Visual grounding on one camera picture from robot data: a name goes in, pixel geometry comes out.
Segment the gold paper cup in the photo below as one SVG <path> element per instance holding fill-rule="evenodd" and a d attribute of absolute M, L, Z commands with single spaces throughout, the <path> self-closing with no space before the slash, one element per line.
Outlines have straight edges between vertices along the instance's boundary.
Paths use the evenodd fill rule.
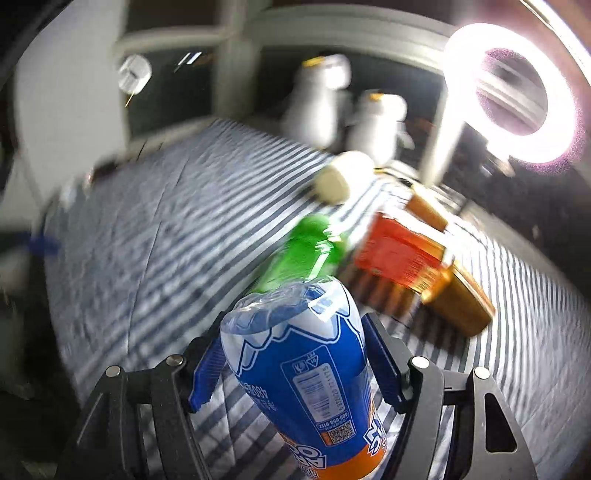
<path fill-rule="evenodd" d="M 447 210 L 436 199 L 422 191 L 412 191 L 405 210 L 440 232 L 444 232 L 450 223 Z"/>
<path fill-rule="evenodd" d="M 457 260 L 421 294 L 421 302 L 465 337 L 483 332 L 496 315 L 482 286 Z"/>

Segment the red orange printed cup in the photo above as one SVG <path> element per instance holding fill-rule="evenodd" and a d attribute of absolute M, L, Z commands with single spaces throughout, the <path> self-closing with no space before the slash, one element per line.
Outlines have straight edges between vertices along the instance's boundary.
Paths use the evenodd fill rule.
<path fill-rule="evenodd" d="M 360 246 L 356 267 L 418 294 L 431 289 L 453 263 L 451 237 L 406 210 L 379 210 Z"/>

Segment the small penguin plush toy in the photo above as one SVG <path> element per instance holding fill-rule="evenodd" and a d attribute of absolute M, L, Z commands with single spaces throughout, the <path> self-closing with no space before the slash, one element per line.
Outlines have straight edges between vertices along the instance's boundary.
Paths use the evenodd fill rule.
<path fill-rule="evenodd" d="M 346 150 L 368 155 L 378 168 L 388 166 L 400 149 L 415 149 L 406 128 L 407 113 L 407 101 L 400 95 L 363 92 L 346 134 Z"/>

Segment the far gold paper cup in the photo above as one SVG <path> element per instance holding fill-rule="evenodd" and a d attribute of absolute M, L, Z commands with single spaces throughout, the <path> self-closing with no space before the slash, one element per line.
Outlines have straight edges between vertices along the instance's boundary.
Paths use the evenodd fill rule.
<path fill-rule="evenodd" d="M 422 191 L 412 191 L 405 210 L 440 232 L 444 232 L 450 223 L 447 210 L 436 199 Z"/>

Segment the large penguin plush toy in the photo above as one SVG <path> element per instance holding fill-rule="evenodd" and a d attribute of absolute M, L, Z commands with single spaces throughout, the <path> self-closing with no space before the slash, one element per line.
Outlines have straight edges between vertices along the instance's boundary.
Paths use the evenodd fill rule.
<path fill-rule="evenodd" d="M 315 149 L 328 149 L 338 134 L 339 91 L 351 79 L 351 64 L 345 55 L 304 60 L 281 119 L 283 135 Z"/>

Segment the green plastic cup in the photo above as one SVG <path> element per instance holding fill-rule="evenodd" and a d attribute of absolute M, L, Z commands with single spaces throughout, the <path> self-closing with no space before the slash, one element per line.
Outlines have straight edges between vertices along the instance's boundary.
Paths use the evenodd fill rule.
<path fill-rule="evenodd" d="M 293 281 L 335 276 L 348 249 L 349 235 L 341 223 L 322 214 L 305 216 L 263 269 L 252 292 L 266 293 Z"/>

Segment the striped blue white quilt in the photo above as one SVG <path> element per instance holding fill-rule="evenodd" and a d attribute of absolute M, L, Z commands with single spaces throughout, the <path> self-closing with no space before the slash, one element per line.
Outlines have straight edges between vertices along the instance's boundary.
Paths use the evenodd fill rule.
<path fill-rule="evenodd" d="M 150 368 L 182 351 L 252 282 L 297 221 L 322 213 L 363 238 L 375 212 L 408 190 L 377 179 L 345 205 L 318 203 L 329 155 L 242 124 L 204 131 L 77 187 L 48 213 L 60 243 L 45 264 L 58 350 L 79 400 L 103 371 Z M 590 307 L 569 283 L 535 269 L 468 222 L 448 229 L 458 259 L 497 314 L 464 339 L 428 311 L 384 324 L 410 349 L 457 371 L 488 368 L 542 479 L 590 459 Z"/>

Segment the white plastic cup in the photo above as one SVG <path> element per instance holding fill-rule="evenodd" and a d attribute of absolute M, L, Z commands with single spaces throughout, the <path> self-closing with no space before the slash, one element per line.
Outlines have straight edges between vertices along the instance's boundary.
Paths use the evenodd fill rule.
<path fill-rule="evenodd" d="M 361 151 L 346 151 L 315 174 L 318 199 L 330 205 L 342 205 L 365 192 L 374 180 L 375 163 Z"/>

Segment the near gold paper cup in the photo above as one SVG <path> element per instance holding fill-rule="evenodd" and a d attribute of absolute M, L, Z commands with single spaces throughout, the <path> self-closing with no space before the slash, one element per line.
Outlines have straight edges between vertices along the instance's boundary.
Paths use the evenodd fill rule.
<path fill-rule="evenodd" d="M 496 315 L 482 286 L 457 260 L 421 294 L 421 302 L 465 337 L 483 332 Z"/>

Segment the blue orange Arctic Ocean cup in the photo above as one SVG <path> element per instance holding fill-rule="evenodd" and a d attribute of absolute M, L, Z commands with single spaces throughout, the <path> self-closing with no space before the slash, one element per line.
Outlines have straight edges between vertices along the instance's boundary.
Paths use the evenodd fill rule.
<path fill-rule="evenodd" d="M 387 452 L 358 308 L 335 277 L 240 300 L 221 346 L 246 394 L 312 479 L 362 479 Z"/>

